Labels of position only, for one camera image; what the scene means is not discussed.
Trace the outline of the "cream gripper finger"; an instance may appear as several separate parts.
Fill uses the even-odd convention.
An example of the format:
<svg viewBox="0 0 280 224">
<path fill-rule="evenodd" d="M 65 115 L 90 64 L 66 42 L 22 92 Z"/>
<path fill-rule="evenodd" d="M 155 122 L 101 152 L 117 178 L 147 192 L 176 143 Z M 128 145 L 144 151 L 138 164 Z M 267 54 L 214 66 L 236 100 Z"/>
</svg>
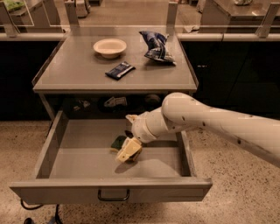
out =
<svg viewBox="0 0 280 224">
<path fill-rule="evenodd" d="M 133 123 L 137 119 L 137 115 L 126 115 L 125 118 L 130 122 Z"/>
<path fill-rule="evenodd" d="M 116 155 L 116 160 L 124 163 L 126 161 L 135 161 L 140 148 L 137 146 L 126 146 L 121 148 Z"/>
</svg>

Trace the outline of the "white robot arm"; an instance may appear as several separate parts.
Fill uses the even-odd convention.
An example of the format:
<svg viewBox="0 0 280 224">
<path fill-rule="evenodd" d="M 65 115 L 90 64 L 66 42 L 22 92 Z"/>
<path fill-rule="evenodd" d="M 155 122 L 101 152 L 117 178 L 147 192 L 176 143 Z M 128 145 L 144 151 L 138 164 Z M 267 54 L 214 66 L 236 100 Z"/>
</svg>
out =
<svg viewBox="0 0 280 224">
<path fill-rule="evenodd" d="M 127 161 L 145 144 L 165 134 L 195 126 L 212 131 L 255 156 L 280 167 L 280 121 L 207 106 L 188 94 L 168 94 L 159 108 L 127 115 L 133 137 L 126 138 L 116 159 Z"/>
</svg>

